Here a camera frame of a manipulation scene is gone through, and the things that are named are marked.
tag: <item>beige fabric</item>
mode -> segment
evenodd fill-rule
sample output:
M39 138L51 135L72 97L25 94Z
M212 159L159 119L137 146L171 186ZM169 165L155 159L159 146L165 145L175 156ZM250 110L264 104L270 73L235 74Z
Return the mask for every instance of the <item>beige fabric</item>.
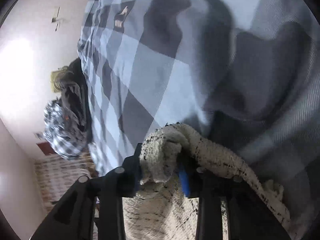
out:
M198 199L184 197L174 172L182 148L217 176L243 178L288 229L290 214L282 203L281 185L270 180L262 186L232 151L202 138L188 125L174 124L157 130L142 145L141 190L132 199L123 198L124 226L130 239L195 239Z

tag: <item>checkered fabric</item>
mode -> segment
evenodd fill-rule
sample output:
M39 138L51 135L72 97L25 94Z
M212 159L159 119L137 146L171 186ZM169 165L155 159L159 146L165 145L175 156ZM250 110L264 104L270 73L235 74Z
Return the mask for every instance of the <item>checkered fabric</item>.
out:
M299 238L320 208L319 41L303 0L89 0L78 54L97 169L189 124L284 185Z
M57 154L67 160L75 159L81 155L87 145L66 132L60 100L48 102L44 109L44 123L43 137Z

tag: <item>black and white checkered cloth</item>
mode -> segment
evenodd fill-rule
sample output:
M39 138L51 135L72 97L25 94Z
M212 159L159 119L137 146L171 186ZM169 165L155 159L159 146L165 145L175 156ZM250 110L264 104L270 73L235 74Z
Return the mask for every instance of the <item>black and white checkered cloth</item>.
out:
M86 147L86 142L79 142L65 130L60 100L48 102L44 109L44 124L43 137L57 154L67 160L72 160L81 155L84 147Z
M78 53L97 169L184 122L284 185L299 238L320 207L319 41L303 0L89 0Z

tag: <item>white wall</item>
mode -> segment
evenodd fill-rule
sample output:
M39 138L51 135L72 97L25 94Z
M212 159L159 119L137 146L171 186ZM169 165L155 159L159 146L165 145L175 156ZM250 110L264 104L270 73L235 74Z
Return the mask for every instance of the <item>white wall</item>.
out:
M18 0L0 28L0 118L31 157L44 154L33 132L43 131L43 110L56 94L50 73L77 58L88 0ZM55 7L63 22L55 32Z
M21 240L28 240L45 216L35 182L30 160L0 119L0 209Z

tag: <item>speckled cloth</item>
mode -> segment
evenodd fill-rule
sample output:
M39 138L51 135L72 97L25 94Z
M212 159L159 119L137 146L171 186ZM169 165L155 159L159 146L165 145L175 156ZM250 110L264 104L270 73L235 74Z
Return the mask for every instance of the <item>speckled cloth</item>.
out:
M282 203L281 185L272 180L262 185L252 169L232 151L201 137L186 124L174 124L156 130L142 145L140 191L134 198L123 198L124 226L129 239L195 239L198 199L183 195L175 171L182 148L217 176L243 178L289 230L290 214Z

